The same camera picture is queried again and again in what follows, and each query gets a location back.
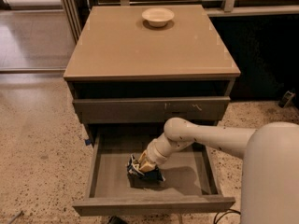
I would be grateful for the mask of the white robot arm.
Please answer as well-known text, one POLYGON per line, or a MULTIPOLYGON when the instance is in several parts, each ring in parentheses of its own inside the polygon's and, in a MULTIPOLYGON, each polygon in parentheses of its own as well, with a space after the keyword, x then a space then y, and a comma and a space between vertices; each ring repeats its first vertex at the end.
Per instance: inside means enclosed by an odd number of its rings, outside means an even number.
POLYGON ((149 172, 201 143, 243 161, 241 224, 299 224, 299 125, 272 122, 258 129, 204 126, 171 118, 138 161, 149 172))

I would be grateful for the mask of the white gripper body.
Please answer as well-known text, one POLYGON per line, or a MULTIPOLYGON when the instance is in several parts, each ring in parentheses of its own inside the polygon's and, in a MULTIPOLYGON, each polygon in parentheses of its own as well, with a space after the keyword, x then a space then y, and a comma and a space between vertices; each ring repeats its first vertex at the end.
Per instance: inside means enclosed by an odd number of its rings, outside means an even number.
POLYGON ((166 163, 169 158, 169 148, 165 141, 153 139, 146 149, 146 155, 151 163, 162 165, 166 163))

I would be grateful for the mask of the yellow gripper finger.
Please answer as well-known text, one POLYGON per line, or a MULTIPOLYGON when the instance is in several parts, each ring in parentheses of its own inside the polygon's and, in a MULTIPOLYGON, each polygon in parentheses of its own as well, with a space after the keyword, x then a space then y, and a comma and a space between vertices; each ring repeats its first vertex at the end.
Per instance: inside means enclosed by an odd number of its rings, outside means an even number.
POLYGON ((139 171, 142 173, 147 173, 147 172, 153 171, 155 168, 156 168, 155 163, 150 163, 148 161, 145 161, 140 164, 139 171))
POLYGON ((139 157, 139 159, 138 159, 138 162, 139 162, 140 164, 142 164, 142 163, 144 163, 144 162, 146 162, 146 161, 147 161, 147 151, 144 150, 144 151, 142 152, 142 154, 140 155, 140 157, 139 157))

